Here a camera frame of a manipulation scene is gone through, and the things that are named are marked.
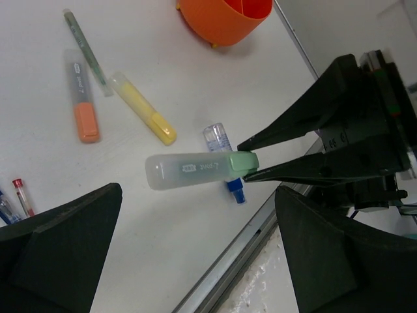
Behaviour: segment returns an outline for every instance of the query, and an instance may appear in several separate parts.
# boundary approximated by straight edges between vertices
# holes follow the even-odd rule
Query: light green cap
[[[257,171],[259,167],[258,157],[253,152],[237,151],[229,154],[231,178],[243,177]]]

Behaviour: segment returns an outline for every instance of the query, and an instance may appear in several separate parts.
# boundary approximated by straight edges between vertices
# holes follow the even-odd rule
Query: orange pen holder
[[[215,48],[248,36],[272,11],[272,0],[179,0],[188,25]]]

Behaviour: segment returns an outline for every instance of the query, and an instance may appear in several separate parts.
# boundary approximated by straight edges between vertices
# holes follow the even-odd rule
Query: white table
[[[92,76],[102,141],[76,136],[63,50],[77,48],[61,14],[70,8],[107,75],[122,71],[175,127],[165,147]],[[222,183],[151,190],[144,161],[206,151],[201,131],[222,122],[236,146],[265,128],[313,78],[275,12],[247,39],[212,50],[175,1],[0,2],[0,189],[19,207],[21,177],[40,213],[109,182],[123,203],[92,312],[170,312],[278,183],[245,186],[237,206]],[[258,151],[261,167],[300,157],[315,135]]]

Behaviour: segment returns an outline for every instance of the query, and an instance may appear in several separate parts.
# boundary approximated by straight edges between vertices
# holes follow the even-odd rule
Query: green highlighter
[[[152,155],[145,161],[146,177],[154,190],[236,179],[259,167],[253,152]]]
[[[93,76],[96,79],[101,90],[103,91],[104,96],[105,97],[111,96],[113,94],[113,90],[109,86],[109,83],[106,77],[104,76],[102,68],[98,64],[93,51],[91,51],[90,45],[87,42],[87,39],[85,39],[83,31],[81,30],[81,28],[79,28],[76,17],[68,8],[63,10],[63,14],[64,14],[65,21],[68,24],[74,38],[76,39],[76,42],[79,48],[83,52],[84,58],[87,60],[87,63],[90,66],[91,71],[93,72]]]

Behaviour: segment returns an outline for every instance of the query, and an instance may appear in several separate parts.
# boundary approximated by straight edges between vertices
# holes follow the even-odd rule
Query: clear plastic bottle
[[[227,137],[223,124],[217,123],[204,129],[203,135],[206,139],[210,152],[232,152],[232,147]],[[246,202],[243,193],[243,184],[240,178],[226,180],[227,189],[233,194],[238,204]]]

